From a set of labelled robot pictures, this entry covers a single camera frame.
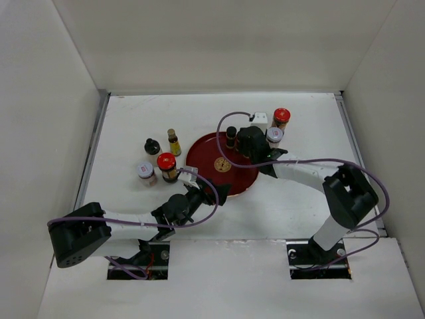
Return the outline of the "black-cap spice bottle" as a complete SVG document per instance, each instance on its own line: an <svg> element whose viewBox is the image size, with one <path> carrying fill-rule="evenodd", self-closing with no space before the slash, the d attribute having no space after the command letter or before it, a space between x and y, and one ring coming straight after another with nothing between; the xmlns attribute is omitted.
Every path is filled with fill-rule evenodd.
<svg viewBox="0 0 425 319"><path fill-rule="evenodd" d="M236 152L240 152L240 142L239 142L239 139L236 139L236 141L235 141L235 151Z"/></svg>
<svg viewBox="0 0 425 319"><path fill-rule="evenodd" d="M233 149L235 147L236 134L237 134L237 130L234 126L229 126L226 129L226 147L228 149Z"/></svg>

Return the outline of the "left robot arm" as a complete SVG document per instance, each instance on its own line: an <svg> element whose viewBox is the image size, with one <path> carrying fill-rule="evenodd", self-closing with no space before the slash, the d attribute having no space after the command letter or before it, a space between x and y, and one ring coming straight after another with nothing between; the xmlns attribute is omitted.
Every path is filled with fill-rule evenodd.
<svg viewBox="0 0 425 319"><path fill-rule="evenodd" d="M168 239L176 229L196 225L193 215L203 205L225 204L229 184L187 186L147 215L124 215L88 203L65 217L48 222L48 232L58 268L69 268L89 257L107 256L142 265L150 244Z"/></svg>

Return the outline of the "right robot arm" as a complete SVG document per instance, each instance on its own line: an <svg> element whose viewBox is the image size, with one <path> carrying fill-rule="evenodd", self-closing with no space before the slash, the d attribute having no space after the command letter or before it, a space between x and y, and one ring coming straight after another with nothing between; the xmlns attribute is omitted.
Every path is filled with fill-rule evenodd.
<svg viewBox="0 0 425 319"><path fill-rule="evenodd" d="M265 133L256 126L242 128L236 135L238 151L258 164L259 171L276 179L287 179L324 194L330 216L310 238L308 255L316 263L325 262L334 246L365 218L379 198L362 171L353 165L325 167L301 163L280 148L271 148Z"/></svg>

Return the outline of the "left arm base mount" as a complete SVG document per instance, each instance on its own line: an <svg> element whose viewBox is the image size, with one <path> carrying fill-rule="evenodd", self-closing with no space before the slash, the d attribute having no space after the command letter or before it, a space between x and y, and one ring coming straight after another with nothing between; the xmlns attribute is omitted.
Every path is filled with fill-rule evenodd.
<svg viewBox="0 0 425 319"><path fill-rule="evenodd" d="M169 270L170 242L150 242L141 246L140 252L125 259L113 257L121 267L109 263L108 280L167 280Z"/></svg>

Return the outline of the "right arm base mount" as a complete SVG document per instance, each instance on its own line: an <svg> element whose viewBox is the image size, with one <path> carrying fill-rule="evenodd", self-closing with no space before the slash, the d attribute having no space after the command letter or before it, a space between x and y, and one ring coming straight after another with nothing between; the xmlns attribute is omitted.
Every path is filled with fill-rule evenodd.
<svg viewBox="0 0 425 319"><path fill-rule="evenodd" d="M347 259L328 263L345 255L346 250L339 241L330 251L316 251L308 241L287 241L286 250L290 277L293 280L347 279L351 280L351 271Z"/></svg>

